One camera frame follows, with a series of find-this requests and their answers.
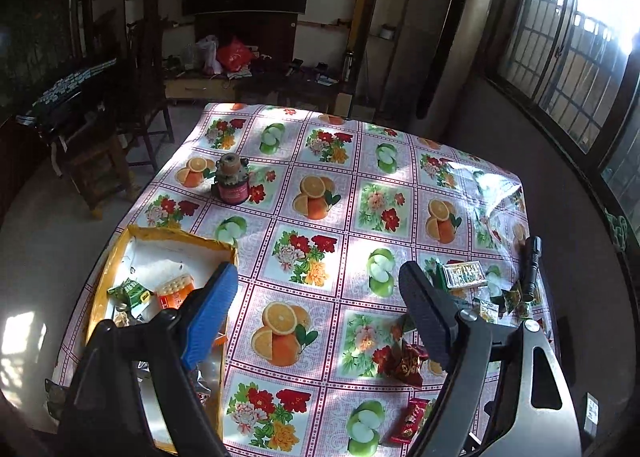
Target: plastic bag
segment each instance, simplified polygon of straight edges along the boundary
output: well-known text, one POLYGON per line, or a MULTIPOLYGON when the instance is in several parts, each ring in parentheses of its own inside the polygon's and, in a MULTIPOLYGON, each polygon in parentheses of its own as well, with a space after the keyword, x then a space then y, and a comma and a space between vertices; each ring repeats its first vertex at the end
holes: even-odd
POLYGON ((198 46, 204 57, 204 74, 212 76, 222 73, 222 65, 216 60, 218 39, 213 34, 208 34, 203 39, 197 41, 196 46, 198 46))
POLYGON ((218 49, 217 59, 231 72, 239 71, 243 65, 254 59, 254 54, 236 37, 228 46, 218 49))

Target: white label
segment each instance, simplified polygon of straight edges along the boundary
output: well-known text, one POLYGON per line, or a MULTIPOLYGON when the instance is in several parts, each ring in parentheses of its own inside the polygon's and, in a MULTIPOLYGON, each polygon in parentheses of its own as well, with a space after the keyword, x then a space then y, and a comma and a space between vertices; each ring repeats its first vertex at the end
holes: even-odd
POLYGON ((587 397, 587 419, 593 424, 598 424, 598 404, 587 397))

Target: metal pivot bolt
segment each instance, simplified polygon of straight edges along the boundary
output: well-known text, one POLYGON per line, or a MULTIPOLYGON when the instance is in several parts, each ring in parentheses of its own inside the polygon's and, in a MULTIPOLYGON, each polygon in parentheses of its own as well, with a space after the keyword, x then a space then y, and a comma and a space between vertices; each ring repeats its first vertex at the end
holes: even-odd
POLYGON ((473 309, 463 309, 460 311, 460 318, 468 322, 475 322, 478 319, 478 313, 473 309))
POLYGON ((525 320, 524 326, 527 331, 538 332, 540 330, 540 324, 532 319, 525 320))

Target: tablecloth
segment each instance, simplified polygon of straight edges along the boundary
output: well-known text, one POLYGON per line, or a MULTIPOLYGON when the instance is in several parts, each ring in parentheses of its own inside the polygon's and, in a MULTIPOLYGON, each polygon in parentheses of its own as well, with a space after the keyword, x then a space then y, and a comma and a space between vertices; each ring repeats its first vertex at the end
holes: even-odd
MULTIPOLYGON (((378 374, 405 312, 398 269, 416 260, 479 260, 501 283, 517 279, 529 234, 518 177, 472 154, 399 130, 300 109, 209 104, 190 136, 116 228, 174 227, 236 243, 239 292, 228 314, 224 442, 237 455, 347 455, 347 420, 365 401, 385 411, 377 455, 409 398, 434 400, 436 362, 420 389, 378 374), (250 160, 250 197, 212 198, 214 164, 250 160)), ((63 340, 52 379, 68 385, 82 352, 100 269, 96 263, 63 340)), ((458 293, 469 301, 472 289, 458 293)), ((542 281, 533 318, 553 344, 542 281)), ((501 323, 517 325, 516 313, 501 323)), ((420 342, 415 332, 404 335, 420 342)), ((494 397, 490 364, 472 426, 494 397)))

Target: blue gripper pad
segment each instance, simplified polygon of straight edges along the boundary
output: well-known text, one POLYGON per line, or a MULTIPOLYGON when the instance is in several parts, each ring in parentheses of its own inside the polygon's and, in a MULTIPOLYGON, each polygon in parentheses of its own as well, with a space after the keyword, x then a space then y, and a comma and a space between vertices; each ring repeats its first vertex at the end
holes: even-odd
POLYGON ((238 269, 223 262, 194 300, 184 304, 188 306, 186 310, 180 307, 179 331, 184 347, 180 360, 187 370, 194 370, 209 354, 237 292, 238 269))

